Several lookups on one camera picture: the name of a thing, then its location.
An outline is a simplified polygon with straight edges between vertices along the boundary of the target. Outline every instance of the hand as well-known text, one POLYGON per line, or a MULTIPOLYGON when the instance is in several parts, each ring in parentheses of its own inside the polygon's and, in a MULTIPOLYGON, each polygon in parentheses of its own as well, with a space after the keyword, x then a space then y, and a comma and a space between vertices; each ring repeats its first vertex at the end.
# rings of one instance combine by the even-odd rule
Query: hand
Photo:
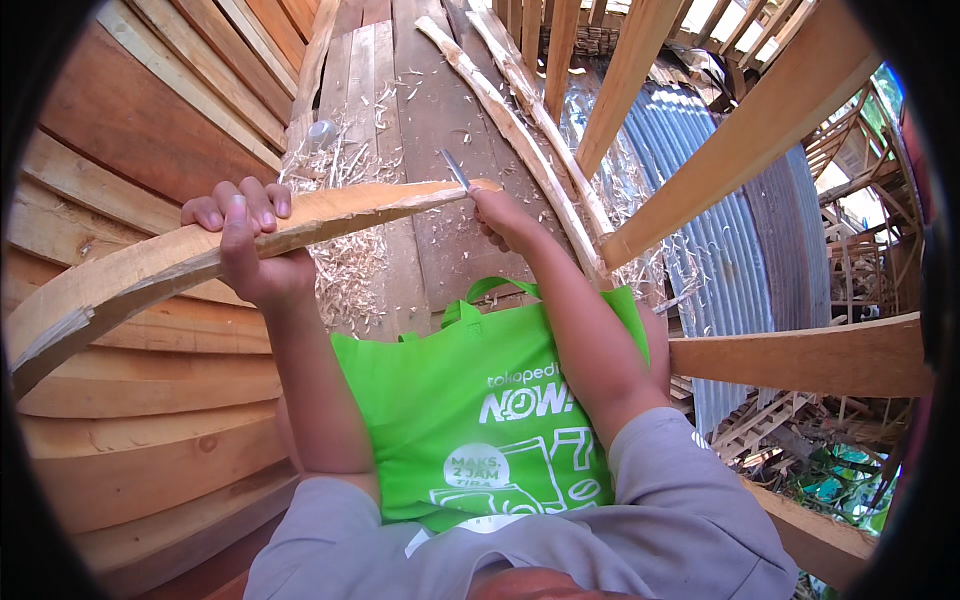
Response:
POLYGON ((306 248, 260 260, 253 244, 253 238, 261 232, 276 229, 276 219, 265 218, 265 214, 272 217, 275 207, 281 217, 284 212, 289 216, 290 192, 276 184, 265 189, 254 178, 244 179, 240 188, 246 195, 229 181, 221 181, 212 198, 184 204, 180 221, 185 225, 200 223, 211 231, 223 230, 220 255, 224 281, 265 317, 281 315, 297 302, 313 302, 317 268, 306 248))
POLYGON ((473 219, 501 252, 523 254, 530 237, 543 231, 540 224, 502 190, 492 192, 472 185, 468 194, 476 203, 473 219))

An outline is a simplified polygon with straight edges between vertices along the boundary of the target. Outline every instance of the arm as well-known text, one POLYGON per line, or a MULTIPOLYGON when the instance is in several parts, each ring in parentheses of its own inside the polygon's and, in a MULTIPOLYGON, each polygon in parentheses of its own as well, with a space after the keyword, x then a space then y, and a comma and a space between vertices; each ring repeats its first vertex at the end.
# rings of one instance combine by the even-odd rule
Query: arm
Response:
POLYGON ((263 313, 303 475, 344 479, 379 503, 370 436, 314 297, 313 258, 299 249, 260 260, 253 245, 276 229, 276 216, 290 215, 290 202, 280 185, 222 181, 211 197, 186 203, 181 222, 223 230, 224 280, 263 313))
POLYGON ((530 265, 564 377, 607 450, 633 417, 670 406, 623 324, 566 252, 505 192, 470 188, 474 218, 491 242, 530 265))

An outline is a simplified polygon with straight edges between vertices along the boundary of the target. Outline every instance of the left hand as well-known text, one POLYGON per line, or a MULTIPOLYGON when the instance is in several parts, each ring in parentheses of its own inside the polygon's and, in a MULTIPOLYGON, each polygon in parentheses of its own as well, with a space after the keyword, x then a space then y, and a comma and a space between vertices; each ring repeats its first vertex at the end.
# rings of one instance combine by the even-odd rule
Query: left hand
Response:
POLYGON ((264 188, 254 178, 246 178, 240 189, 221 181, 212 197, 184 204, 180 216, 184 225, 200 223, 207 230, 223 230, 220 255, 224 281, 266 317, 283 313, 297 302, 314 301, 317 279, 316 265, 306 248, 263 260, 257 256, 253 238, 276 229, 274 207, 279 216, 288 217, 290 191, 275 183, 264 188))

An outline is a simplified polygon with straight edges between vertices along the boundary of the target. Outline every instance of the leg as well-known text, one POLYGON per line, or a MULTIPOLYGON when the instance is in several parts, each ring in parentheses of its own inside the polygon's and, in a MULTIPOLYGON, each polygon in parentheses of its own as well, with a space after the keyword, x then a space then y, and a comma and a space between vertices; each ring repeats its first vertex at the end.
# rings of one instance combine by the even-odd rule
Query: leg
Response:
POLYGON ((643 321, 647 333, 647 345, 650 347, 650 374, 657 386, 670 398, 670 342, 666 323, 649 306, 636 301, 636 312, 643 321))

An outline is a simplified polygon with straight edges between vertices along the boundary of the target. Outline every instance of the wooden stick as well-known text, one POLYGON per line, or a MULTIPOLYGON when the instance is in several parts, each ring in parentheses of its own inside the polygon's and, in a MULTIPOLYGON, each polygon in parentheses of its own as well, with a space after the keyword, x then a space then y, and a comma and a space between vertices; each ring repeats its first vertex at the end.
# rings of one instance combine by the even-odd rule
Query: wooden stick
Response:
MULTIPOLYGON (((497 189, 489 180, 474 183, 497 189)), ((276 232, 256 239, 257 252, 276 256, 465 196, 450 181, 365 183, 304 194, 294 201, 290 219, 280 219, 276 232)), ((55 277, 7 319, 14 398, 22 398, 63 361, 129 317, 219 275, 220 233, 192 225, 55 277)))
POLYGON ((577 163, 588 178, 596 173, 634 105, 680 4, 681 0, 645 0, 634 3, 627 12, 610 68, 577 148, 577 163))
POLYGON ((670 340, 674 374, 834 396, 922 396, 920 314, 867 323, 670 340), (854 369, 836 369, 854 361, 854 369))
POLYGON ((520 120, 516 118, 514 112, 507 107, 503 96, 501 96, 496 87, 483 76, 483 73, 473 64, 473 61, 470 60, 467 53, 461 50, 456 42, 441 31, 441 29, 437 27, 437 24, 433 22, 433 19, 428 16, 422 16, 417 19, 416 25, 418 29, 437 44, 441 52, 444 53, 444 57, 450 66, 456 69, 457 73, 470 85, 480 104, 482 104, 483 108, 490 114, 497 128, 500 129, 500 133, 507 138, 507 141, 514 147, 520 159, 523 160, 523 164, 527 165, 527 168, 530 169, 530 173, 534 176, 534 179, 537 180, 540 189, 543 190, 543 194, 557 212, 557 218, 560 219, 561 225, 564 226, 564 231, 570 240, 570 245, 573 246, 573 250, 577 254, 577 259, 580 261, 580 266, 588 279, 590 279, 594 285, 606 287, 607 284, 604 284, 604 281, 609 280, 606 276, 601 275, 599 258, 592 244, 590 244, 587 231, 584 229, 584 224, 581 223, 580 217, 577 216, 573 208, 573 204, 566 196, 564 187, 557 179, 557 174, 554 173, 553 167, 543 156, 540 146, 534 141, 530 132, 520 123, 520 120))
POLYGON ((823 0, 740 106, 603 244, 607 268, 639 256, 754 177, 823 123, 879 64, 879 53, 846 6, 823 0))
POLYGON ((487 47, 493 56, 493 62, 497 68, 500 69, 500 72, 503 73, 503 76, 507 78, 507 82, 513 89, 520 107, 533 118, 534 123, 537 124, 550 141, 554 151, 556 151, 560 160, 564 163, 567 172, 570 174, 570 179, 577 188, 577 192, 583 198, 584 203, 582 208, 588 216, 588 223, 594 238, 602 239, 607 234, 613 233, 613 225, 607 216, 607 210, 600 202, 600 198, 597 197, 596 190, 593 189, 593 185, 590 184, 590 181, 584 175, 583 171, 580 170, 580 165, 577 164, 573 153, 570 152, 569 146, 566 145, 566 142, 560 135, 557 124, 550 118, 550 114, 543 105, 536 86, 527 79, 524 70, 520 68, 520 65, 517 64, 513 58, 516 54, 512 53, 511 50, 515 49, 505 49, 497 41, 496 37, 490 31, 490 27, 487 25, 488 21, 495 21, 492 19, 485 20, 483 18, 483 13, 487 9, 483 6, 482 2, 470 0, 470 6, 474 8, 474 11, 468 12, 467 18, 480 34, 480 37, 487 42, 487 47))

